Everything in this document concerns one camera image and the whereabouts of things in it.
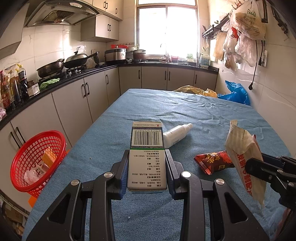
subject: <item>red trash basket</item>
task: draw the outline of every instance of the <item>red trash basket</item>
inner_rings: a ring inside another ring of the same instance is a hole
[[[24,174],[27,170],[34,168],[42,162],[42,156],[48,147],[52,149],[57,158],[49,170],[38,181],[29,185],[24,180]],[[66,156],[65,148],[65,137],[59,131],[45,131],[32,137],[19,149],[11,164],[10,179],[13,186],[20,192],[27,192],[33,197],[38,198],[50,176]]]

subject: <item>window pane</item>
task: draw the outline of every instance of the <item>window pane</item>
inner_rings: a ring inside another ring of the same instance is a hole
[[[179,3],[195,6],[195,0],[139,0],[139,4],[149,3]]]
[[[168,7],[167,53],[195,58],[197,52],[197,18],[195,9]]]
[[[145,49],[147,54],[165,54],[165,7],[143,8],[139,11],[140,48]]]

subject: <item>green towel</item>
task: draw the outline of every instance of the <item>green towel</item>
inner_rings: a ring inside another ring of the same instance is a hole
[[[49,81],[43,82],[43,83],[40,85],[39,89],[40,89],[40,90],[45,89],[48,85],[51,85],[51,84],[53,84],[53,83],[55,83],[55,82],[58,82],[58,81],[59,81],[59,78],[57,78],[57,79],[52,79],[52,80],[49,80]]]

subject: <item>silver screw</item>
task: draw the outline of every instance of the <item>silver screw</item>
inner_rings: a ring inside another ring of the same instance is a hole
[[[77,180],[77,179],[74,179],[74,180],[71,181],[72,186],[76,186],[78,184],[79,184],[79,180]]]
[[[181,175],[182,175],[183,177],[191,177],[191,173],[188,172],[188,171],[184,171],[184,172],[182,172]]]
[[[112,177],[113,176],[113,173],[112,172],[105,172],[104,173],[104,177]]]
[[[223,179],[221,179],[221,178],[218,178],[218,179],[216,180],[216,183],[217,183],[218,185],[223,185],[223,184],[225,183],[225,181],[224,181]]]

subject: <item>rice cooker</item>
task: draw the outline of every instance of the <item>rice cooker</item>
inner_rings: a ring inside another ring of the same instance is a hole
[[[114,48],[105,51],[105,62],[107,64],[119,64],[126,61],[126,49]]]

